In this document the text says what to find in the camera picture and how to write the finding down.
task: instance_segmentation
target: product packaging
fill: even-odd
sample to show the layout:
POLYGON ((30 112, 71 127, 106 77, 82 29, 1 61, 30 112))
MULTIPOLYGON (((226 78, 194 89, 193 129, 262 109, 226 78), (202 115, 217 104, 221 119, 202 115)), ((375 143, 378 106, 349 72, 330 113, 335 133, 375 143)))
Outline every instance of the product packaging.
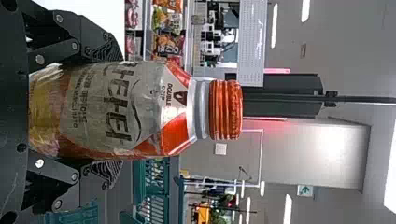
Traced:
POLYGON ((174 37, 172 35, 155 35, 154 53, 160 57, 168 55, 183 55, 184 35, 174 37))
POLYGON ((180 35, 181 14, 164 12, 160 7, 155 7, 152 18, 154 30, 180 35))
POLYGON ((55 158, 175 156, 197 139, 235 139, 242 91, 195 80, 175 63, 49 66, 30 76, 29 143, 55 158))
POLYGON ((182 12, 182 0, 153 0, 153 4, 169 8, 177 13, 182 12))

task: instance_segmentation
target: wall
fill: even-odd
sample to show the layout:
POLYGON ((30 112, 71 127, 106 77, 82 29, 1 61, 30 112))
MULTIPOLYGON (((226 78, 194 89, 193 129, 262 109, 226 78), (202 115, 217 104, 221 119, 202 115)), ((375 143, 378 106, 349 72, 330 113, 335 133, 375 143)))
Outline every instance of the wall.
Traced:
MULTIPOLYGON (((267 67, 286 66, 292 72, 318 73, 326 90, 341 94, 396 95, 396 1, 311 0, 311 16, 304 24, 300 22, 302 0, 277 2, 276 48, 267 51, 267 67), (303 43, 307 44, 307 52, 300 59, 303 43)), ((266 212, 260 217, 267 220, 265 223, 283 223, 288 193, 293 198, 292 224, 396 223, 396 216, 383 206, 396 109, 339 105, 322 110, 320 115, 372 126, 363 193, 320 189, 313 201, 297 198, 294 186, 269 184, 265 197, 253 200, 266 212)), ((259 220, 255 217, 251 223, 262 223, 259 220)))
POLYGON ((242 166, 250 182, 258 183, 262 146, 261 177, 269 183, 362 189, 368 126, 334 119, 246 119, 243 130, 237 141, 226 142, 226 156, 214 155, 216 141, 198 141, 181 154, 181 168, 192 175, 247 179, 238 174, 242 166))

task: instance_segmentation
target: white ceiling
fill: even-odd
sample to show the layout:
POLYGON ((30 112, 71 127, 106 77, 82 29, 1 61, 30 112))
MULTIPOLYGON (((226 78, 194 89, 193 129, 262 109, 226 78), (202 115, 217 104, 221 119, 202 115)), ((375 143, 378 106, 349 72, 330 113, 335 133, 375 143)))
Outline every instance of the white ceiling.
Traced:
MULTIPOLYGON (((266 67, 318 73, 326 90, 340 94, 396 97, 396 1, 311 0, 304 24, 302 0, 277 2, 276 47, 268 49, 266 67), (306 57, 300 59, 304 43, 306 57)), ((266 223, 282 223, 286 193, 293 198, 292 224, 396 223, 396 215, 383 206, 396 108, 339 105, 320 115, 372 125, 364 191, 320 189, 313 201, 297 198, 295 187, 268 185, 265 199, 253 201, 262 203, 266 223)))

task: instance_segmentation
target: ceiling light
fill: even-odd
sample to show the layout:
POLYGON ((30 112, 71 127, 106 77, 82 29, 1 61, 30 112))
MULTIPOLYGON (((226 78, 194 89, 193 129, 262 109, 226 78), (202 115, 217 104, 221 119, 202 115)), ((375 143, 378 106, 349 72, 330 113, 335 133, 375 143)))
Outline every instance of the ceiling light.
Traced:
POLYGON ((392 145, 390 147, 384 205, 396 214, 396 121, 393 127, 392 145))
POLYGON ((248 197, 247 198, 247 224, 250 221, 250 203, 251 203, 250 197, 248 197))
POLYGON ((274 5, 273 9, 273 24, 271 31, 271 49, 273 49, 276 45, 276 27, 277 27, 277 3, 274 5))
POLYGON ((262 197, 264 197, 264 193, 265 193, 265 182, 262 181, 262 182, 260 183, 260 195, 261 195, 262 197))
POLYGON ((291 207, 292 207, 293 201, 289 194, 286 195, 286 200, 285 200, 285 214, 283 216, 283 224, 290 224, 291 221, 291 207))
POLYGON ((301 22, 309 19, 309 9, 311 8, 311 0, 303 0, 303 7, 301 10, 301 22))
POLYGON ((242 180, 242 191, 241 191, 241 198, 245 196, 245 180, 242 180))

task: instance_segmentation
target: metal pole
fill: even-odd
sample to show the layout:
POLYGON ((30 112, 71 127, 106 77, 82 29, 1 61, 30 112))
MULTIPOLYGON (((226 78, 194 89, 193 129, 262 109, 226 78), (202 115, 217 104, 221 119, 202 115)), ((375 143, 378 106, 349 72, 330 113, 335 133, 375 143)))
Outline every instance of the metal pole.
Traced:
POLYGON ((202 205, 194 205, 194 204, 189 204, 189 207, 219 209, 219 210, 225 210, 225 211, 235 211, 235 212, 240 212, 240 213, 252 213, 252 214, 258 213, 257 211, 247 211, 247 210, 233 209, 233 208, 228 208, 228 207, 210 207, 210 206, 202 206, 202 205))
POLYGON ((310 102, 310 103, 352 103, 365 105, 396 105, 394 97, 378 96, 326 96, 299 94, 248 93, 244 99, 250 102, 310 102))

